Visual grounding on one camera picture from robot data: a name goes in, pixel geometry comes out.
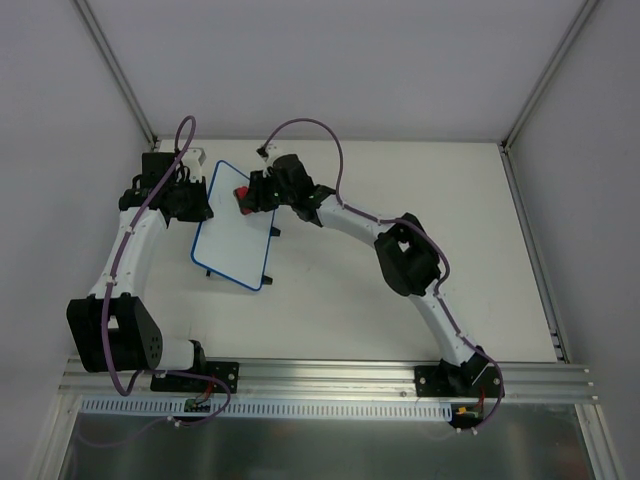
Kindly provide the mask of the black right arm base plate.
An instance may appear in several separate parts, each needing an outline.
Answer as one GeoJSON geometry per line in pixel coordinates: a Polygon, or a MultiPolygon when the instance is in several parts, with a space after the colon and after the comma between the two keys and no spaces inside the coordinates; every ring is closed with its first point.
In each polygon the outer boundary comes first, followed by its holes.
{"type": "Polygon", "coordinates": [[[489,365],[479,373],[464,378],[463,369],[442,365],[418,365],[414,368],[416,395],[434,398],[475,398],[482,395],[498,399],[502,393],[502,380],[497,370],[489,365]]]}

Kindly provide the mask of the red black whiteboard eraser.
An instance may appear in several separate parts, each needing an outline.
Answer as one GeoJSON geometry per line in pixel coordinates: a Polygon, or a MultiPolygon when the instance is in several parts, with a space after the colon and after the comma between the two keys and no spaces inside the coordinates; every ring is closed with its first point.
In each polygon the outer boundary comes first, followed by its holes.
{"type": "Polygon", "coordinates": [[[247,196],[249,188],[247,186],[238,187],[234,190],[234,197],[239,206],[239,202],[247,196]]]}

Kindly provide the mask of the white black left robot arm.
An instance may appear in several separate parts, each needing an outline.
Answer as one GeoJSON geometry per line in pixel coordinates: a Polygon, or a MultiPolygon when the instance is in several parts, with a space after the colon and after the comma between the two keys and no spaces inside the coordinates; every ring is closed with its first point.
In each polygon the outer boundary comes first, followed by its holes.
{"type": "Polygon", "coordinates": [[[118,202],[119,229],[103,273],[87,297],[69,302],[66,318],[86,371],[108,370],[102,321],[113,320],[107,337],[117,372],[173,370],[173,378],[183,389],[196,391],[208,379],[202,347],[195,340],[162,334],[143,303],[155,247],[170,222],[200,223],[213,217],[202,173],[206,155],[201,148],[189,148],[149,206],[143,206],[175,157],[169,152],[142,155],[142,172],[118,202]]]}

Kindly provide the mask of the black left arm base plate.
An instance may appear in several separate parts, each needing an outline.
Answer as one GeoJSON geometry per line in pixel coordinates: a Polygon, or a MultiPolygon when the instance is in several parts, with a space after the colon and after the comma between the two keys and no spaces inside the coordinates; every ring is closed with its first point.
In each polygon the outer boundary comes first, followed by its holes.
{"type": "Polygon", "coordinates": [[[211,361],[186,372],[167,372],[163,376],[154,375],[150,390],[159,393],[205,394],[206,392],[237,392],[240,378],[240,364],[231,361],[211,361]]]}

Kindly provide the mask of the blue framed whiteboard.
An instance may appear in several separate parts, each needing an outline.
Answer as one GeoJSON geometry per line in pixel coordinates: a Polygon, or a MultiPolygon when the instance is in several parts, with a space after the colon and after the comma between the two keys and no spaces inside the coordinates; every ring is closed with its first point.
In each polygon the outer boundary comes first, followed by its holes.
{"type": "Polygon", "coordinates": [[[231,163],[215,164],[208,190],[213,217],[200,223],[191,248],[193,263],[250,291],[263,286],[275,213],[244,215],[234,195],[249,176],[231,163]]]}

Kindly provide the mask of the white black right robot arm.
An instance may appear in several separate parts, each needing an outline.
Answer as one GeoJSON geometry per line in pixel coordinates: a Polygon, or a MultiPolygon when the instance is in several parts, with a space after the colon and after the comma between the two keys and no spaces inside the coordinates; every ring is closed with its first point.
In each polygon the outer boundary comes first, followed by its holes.
{"type": "Polygon", "coordinates": [[[257,150],[265,168],[250,173],[249,186],[236,199],[242,214],[290,207],[298,218],[347,234],[372,247],[384,281],[417,308],[436,340],[441,360],[427,378],[440,395],[470,397],[480,388],[490,360],[463,335],[440,286],[449,272],[417,217],[410,213],[383,220],[342,203],[338,191],[316,184],[295,154],[257,150]]]}

